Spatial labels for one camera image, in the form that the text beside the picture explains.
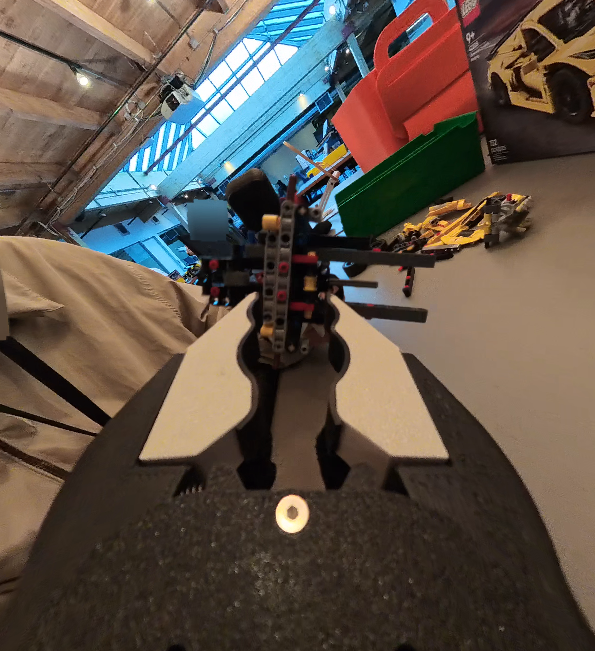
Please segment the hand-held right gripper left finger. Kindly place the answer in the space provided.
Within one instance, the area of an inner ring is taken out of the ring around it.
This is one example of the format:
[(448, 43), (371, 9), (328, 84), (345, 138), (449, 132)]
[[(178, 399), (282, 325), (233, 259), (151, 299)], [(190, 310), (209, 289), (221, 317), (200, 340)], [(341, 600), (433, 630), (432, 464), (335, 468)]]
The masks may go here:
[(205, 478), (215, 466), (262, 461), (262, 435), (253, 428), (259, 297), (245, 296), (185, 351), (139, 452), (143, 468), (187, 466)]

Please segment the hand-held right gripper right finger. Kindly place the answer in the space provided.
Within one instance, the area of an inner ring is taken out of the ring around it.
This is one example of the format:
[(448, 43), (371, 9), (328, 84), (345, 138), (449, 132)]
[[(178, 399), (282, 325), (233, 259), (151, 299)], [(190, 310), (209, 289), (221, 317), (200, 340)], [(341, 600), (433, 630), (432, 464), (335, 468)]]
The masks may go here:
[(398, 346), (350, 303), (328, 299), (334, 370), (326, 414), (326, 483), (367, 465), (387, 484), (401, 465), (439, 465), (450, 453)]

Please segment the toy brick chassis assembly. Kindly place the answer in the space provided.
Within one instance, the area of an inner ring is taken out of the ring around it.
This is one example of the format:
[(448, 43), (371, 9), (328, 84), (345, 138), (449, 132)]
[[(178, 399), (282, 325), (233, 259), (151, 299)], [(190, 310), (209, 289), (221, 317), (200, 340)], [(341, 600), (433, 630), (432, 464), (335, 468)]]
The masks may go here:
[(212, 305), (235, 307), (259, 293), (254, 316), (260, 362), (280, 369), (306, 356), (313, 347), (309, 326), (325, 326), (327, 300), (344, 300), (344, 287), (375, 288), (377, 283), (335, 278), (331, 263), (432, 268), (427, 255), (399, 255), (373, 248), (371, 238), (329, 236), (309, 221), (310, 206), (288, 188), (280, 214), (265, 215), (258, 235), (235, 242), (215, 227), (189, 233), (212, 234), (210, 240), (185, 240), (200, 259), (198, 286)]

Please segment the wooden stand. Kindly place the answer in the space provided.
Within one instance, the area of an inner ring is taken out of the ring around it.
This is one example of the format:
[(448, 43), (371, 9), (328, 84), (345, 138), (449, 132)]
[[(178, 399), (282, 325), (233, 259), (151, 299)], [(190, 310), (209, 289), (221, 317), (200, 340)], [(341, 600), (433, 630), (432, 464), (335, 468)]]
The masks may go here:
[(307, 163), (309, 163), (312, 167), (315, 167), (318, 169), (322, 174), (328, 177), (329, 181), (327, 182), (327, 185), (325, 187), (325, 191), (323, 193), (323, 196), (316, 208), (310, 208), (310, 217), (309, 221), (314, 222), (314, 223), (321, 223), (324, 218), (323, 218), (323, 209), (326, 207), (327, 202), (329, 201), (329, 198), (333, 192), (334, 187), (339, 183), (339, 178), (340, 178), (340, 173), (337, 171), (331, 171), (329, 168), (325, 167), (323, 164), (316, 162), (309, 158), (306, 154), (303, 154), (301, 151), (297, 150), (294, 146), (292, 146), (289, 142), (284, 141), (283, 145), (289, 148), (289, 150), (293, 151), (294, 154), (298, 155), (302, 159), (304, 159)]

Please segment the orange plastic carry case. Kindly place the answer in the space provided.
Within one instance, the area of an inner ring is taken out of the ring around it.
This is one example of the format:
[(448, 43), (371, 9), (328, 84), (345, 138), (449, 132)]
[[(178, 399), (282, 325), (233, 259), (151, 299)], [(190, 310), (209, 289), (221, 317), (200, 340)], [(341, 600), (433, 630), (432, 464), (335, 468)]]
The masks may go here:
[(457, 10), (447, 1), (414, 1), (379, 34), (374, 69), (333, 125), (369, 173), (436, 124), (478, 110)]

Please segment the green plastic bin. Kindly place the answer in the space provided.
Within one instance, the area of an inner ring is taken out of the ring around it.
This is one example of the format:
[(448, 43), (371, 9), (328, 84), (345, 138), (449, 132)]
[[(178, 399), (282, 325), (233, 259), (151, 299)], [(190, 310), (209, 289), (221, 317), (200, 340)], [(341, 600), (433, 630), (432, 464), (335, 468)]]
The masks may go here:
[(478, 113), (437, 123), (336, 193), (343, 233), (378, 236), (484, 171)]

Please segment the pile of yellow toy bricks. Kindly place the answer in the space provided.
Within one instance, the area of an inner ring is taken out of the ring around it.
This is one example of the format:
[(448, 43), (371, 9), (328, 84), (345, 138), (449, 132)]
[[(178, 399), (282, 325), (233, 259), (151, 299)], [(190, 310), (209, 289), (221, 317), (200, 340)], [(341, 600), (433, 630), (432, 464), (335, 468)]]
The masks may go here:
[(427, 255), (448, 260), (463, 248), (482, 243), (489, 249), (501, 236), (517, 237), (532, 226), (532, 196), (494, 192), (473, 204), (465, 199), (449, 200), (428, 208), (420, 221), (405, 222), (395, 237), (372, 244), (383, 253)]

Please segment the toy car box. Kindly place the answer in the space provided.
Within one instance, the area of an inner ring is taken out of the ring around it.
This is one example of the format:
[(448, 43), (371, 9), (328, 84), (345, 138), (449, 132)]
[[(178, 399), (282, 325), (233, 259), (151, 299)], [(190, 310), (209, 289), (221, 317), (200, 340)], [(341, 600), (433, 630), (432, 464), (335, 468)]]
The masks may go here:
[(494, 165), (595, 152), (595, 1), (457, 1)]

